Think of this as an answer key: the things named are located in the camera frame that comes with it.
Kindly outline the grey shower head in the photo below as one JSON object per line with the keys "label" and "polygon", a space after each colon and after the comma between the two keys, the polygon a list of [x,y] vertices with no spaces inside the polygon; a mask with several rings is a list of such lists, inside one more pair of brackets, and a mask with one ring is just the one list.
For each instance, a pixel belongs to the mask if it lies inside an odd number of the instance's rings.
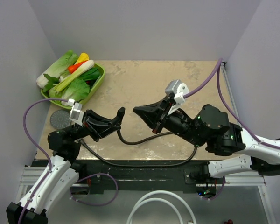
{"label": "grey shower head", "polygon": [[55,111],[49,121],[55,129],[63,129],[70,125],[70,112],[68,110]]}

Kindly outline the black angle valve fitting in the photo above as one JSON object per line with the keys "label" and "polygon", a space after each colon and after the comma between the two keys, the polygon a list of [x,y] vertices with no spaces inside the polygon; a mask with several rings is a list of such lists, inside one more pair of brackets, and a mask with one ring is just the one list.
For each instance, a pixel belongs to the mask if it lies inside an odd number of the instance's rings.
{"label": "black angle valve fitting", "polygon": [[122,124],[122,120],[123,120],[123,117],[125,115],[125,111],[126,111],[125,107],[121,107],[120,109],[118,109],[117,115],[116,115],[115,121],[114,121],[115,125],[120,126]]}

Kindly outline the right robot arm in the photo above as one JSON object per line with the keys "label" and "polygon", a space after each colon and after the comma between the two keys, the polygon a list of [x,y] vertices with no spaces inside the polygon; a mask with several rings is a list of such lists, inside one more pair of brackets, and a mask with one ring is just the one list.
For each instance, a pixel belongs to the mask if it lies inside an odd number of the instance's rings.
{"label": "right robot arm", "polygon": [[228,114],[207,104],[192,119],[182,109],[170,112],[172,103],[163,99],[133,109],[146,125],[157,134],[167,129],[195,147],[206,145],[206,151],[219,156],[237,157],[209,161],[198,173],[203,183],[229,174],[254,171],[259,175],[280,175],[280,139],[260,138],[257,142],[248,131],[231,123]]}

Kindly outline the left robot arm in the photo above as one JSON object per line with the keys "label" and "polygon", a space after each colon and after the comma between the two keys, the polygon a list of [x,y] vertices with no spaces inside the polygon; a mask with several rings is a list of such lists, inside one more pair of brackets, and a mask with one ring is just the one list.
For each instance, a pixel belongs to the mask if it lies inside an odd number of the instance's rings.
{"label": "left robot arm", "polygon": [[54,205],[75,182],[83,183],[87,171],[76,162],[81,144],[78,139],[91,136],[95,141],[121,129],[125,108],[121,107],[113,119],[107,119],[93,110],[83,112],[72,108],[73,125],[48,135],[49,148],[53,151],[47,167],[29,192],[18,202],[7,207],[10,224],[46,224]]}

